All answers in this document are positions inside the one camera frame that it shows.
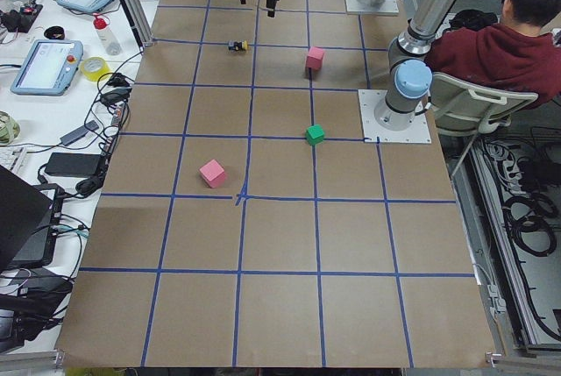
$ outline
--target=red hoodie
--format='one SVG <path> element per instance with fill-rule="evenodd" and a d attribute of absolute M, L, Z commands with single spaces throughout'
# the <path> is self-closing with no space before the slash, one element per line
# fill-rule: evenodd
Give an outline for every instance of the red hoodie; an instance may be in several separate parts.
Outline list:
<path fill-rule="evenodd" d="M 561 91 L 561 48 L 550 33 L 528 37 L 494 24 L 478 32 L 461 28 L 432 44 L 425 58 L 433 72 L 495 89 L 535 92 L 534 109 Z"/>

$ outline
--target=keyboard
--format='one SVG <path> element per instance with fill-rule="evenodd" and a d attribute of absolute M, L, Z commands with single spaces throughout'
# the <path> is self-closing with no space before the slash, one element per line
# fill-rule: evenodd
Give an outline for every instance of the keyboard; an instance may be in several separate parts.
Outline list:
<path fill-rule="evenodd" d="M 27 148 L 24 146 L 0 146 L 0 166 L 18 174 L 26 154 Z"/>

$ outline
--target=black bag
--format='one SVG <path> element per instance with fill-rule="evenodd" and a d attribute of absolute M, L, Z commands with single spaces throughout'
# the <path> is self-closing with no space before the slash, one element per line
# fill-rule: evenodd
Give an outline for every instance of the black bag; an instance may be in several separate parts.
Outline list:
<path fill-rule="evenodd" d="M 450 29 L 447 32 L 453 32 L 459 28 L 465 27 L 475 32 L 499 21 L 497 16 L 492 12 L 483 12 L 480 10 L 463 10 L 456 14 L 450 20 Z"/>

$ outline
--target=plastic bottle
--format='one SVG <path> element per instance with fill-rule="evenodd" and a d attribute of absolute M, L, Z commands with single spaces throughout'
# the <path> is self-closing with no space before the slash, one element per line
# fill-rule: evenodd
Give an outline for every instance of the plastic bottle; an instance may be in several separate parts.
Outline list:
<path fill-rule="evenodd" d="M 0 0 L 0 11 L 9 13 L 11 10 L 15 10 L 16 5 L 11 0 Z"/>
<path fill-rule="evenodd" d="M 103 47 L 105 47 L 105 52 L 110 55 L 116 55 L 121 53 L 121 45 L 117 41 L 115 34 L 109 28 L 109 24 L 105 21 L 99 14 L 94 14 L 94 27 L 96 28 L 97 35 L 102 41 Z"/>

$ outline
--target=green cube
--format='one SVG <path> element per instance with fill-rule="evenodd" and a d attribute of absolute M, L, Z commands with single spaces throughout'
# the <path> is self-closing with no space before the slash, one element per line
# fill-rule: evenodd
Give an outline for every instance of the green cube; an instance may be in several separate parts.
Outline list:
<path fill-rule="evenodd" d="M 306 139 L 310 145 L 319 144 L 324 138 L 325 132 L 319 124 L 314 124 L 306 130 Z"/>

